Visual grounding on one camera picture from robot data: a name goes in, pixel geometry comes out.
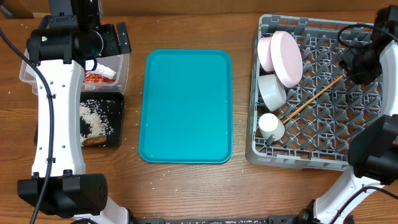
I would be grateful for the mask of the wooden chopstick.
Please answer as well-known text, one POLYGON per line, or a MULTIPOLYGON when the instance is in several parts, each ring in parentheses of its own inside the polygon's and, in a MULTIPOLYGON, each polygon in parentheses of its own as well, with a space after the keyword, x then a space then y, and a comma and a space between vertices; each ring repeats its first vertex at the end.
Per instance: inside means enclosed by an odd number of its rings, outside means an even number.
POLYGON ((324 92, 329 90, 333 85, 335 85, 342 79, 343 79, 343 76, 340 75, 336 80, 333 80, 326 87, 324 87, 324 89, 320 90, 316 95, 314 95, 312 98, 310 98, 308 101, 306 101, 302 106, 300 106, 297 110, 295 110, 291 115, 289 115, 289 117, 287 117, 282 123, 287 124, 296 114, 298 114, 302 110, 304 110, 311 102, 316 100, 319 96, 321 96, 324 92))

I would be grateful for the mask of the white napkin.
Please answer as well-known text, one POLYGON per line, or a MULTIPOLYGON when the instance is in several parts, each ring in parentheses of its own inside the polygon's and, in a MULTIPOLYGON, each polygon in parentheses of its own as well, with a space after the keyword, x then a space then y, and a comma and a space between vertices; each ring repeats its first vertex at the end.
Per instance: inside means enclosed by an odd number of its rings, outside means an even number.
POLYGON ((114 78, 117 74, 113 69, 98 63, 96 60, 85 61, 85 72, 100 73, 108 78, 114 78))

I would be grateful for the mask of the red snack wrapper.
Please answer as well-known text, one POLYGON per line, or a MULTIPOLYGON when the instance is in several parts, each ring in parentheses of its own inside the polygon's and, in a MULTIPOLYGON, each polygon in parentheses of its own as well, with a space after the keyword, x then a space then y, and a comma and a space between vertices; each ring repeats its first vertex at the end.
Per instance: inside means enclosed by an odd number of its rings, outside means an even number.
POLYGON ((116 80, 114 78, 108 78, 106 75, 100 73, 86 72, 84 83, 113 83, 116 80))

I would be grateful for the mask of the white rice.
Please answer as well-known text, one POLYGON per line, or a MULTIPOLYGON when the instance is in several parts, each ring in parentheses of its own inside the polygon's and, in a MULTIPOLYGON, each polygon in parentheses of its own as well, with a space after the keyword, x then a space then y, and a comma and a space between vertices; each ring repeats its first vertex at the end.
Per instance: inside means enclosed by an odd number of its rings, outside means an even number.
POLYGON ((96 136, 108 137, 113 128, 110 126, 109 120, 105 115, 105 110, 101 108, 101 104, 96 100, 86 100, 80 103, 80 119, 83 130, 80 134, 80 140, 96 136))

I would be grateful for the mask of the large white plate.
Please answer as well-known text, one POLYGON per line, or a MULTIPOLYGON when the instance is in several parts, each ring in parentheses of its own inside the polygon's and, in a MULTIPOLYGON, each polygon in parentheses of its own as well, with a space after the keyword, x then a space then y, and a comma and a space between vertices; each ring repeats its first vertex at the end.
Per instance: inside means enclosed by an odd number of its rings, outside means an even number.
POLYGON ((297 85, 302 78, 302 56, 295 39, 285 31, 277 31, 271 38, 271 59, 274 71, 287 87, 297 85))

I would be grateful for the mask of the grey bowl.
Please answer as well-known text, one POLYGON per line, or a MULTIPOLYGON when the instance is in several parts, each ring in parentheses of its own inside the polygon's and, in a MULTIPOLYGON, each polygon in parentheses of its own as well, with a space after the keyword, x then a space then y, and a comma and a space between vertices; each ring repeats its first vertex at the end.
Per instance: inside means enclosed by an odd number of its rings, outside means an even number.
POLYGON ((262 75, 258 78, 261 97, 269 111, 275 111, 287 100, 284 86, 275 74, 262 75))

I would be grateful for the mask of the brown food scrap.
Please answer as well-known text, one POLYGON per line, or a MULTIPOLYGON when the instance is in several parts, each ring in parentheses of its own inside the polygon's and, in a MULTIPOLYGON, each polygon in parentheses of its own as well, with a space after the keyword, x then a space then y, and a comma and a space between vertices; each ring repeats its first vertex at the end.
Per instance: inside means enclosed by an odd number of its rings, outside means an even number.
POLYGON ((88 139, 85 139, 82 142, 82 145, 85 147, 95 147, 95 146, 100 146, 104 144, 107 141, 106 136, 96 136, 96 137, 90 137, 88 139))

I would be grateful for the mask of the small white plate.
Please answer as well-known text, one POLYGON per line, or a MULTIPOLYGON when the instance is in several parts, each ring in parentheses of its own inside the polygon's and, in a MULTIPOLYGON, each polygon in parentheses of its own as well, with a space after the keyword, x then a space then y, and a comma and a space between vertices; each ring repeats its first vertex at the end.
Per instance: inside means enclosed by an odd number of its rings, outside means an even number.
POLYGON ((271 37, 263 37, 257 43, 257 55, 262 69, 267 72, 273 72, 274 66, 271 58, 271 37))

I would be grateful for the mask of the white cup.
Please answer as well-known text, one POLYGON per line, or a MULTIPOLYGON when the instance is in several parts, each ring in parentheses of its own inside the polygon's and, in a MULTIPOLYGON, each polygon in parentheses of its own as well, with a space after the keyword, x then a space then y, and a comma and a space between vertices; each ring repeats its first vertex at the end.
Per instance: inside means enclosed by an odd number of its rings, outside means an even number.
POLYGON ((282 121, 272 113, 263 114, 258 121, 261 136, 268 140, 271 136, 278 141, 285 133, 285 126, 282 121))

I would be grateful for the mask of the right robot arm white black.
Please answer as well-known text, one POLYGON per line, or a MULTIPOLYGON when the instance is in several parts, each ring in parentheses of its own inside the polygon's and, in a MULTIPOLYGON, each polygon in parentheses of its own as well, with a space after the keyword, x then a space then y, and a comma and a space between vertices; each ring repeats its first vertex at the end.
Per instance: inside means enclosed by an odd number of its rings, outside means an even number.
POLYGON ((380 116, 351 142, 348 168, 327 193, 311 201, 298 223, 344 223, 369 195, 397 180, 397 42, 382 50, 380 116))

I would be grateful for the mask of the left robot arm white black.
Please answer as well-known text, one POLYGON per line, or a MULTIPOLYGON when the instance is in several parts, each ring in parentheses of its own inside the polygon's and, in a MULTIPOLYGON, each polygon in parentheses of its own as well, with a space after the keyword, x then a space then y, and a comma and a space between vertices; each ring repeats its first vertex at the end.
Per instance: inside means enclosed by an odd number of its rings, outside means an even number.
POLYGON ((80 144, 80 95, 88 60, 131 51, 125 23, 97 15, 49 16, 27 40, 23 61, 36 75, 37 150, 31 177, 17 193, 35 213, 76 223, 134 223, 131 211, 108 195, 103 174, 87 174, 80 144))

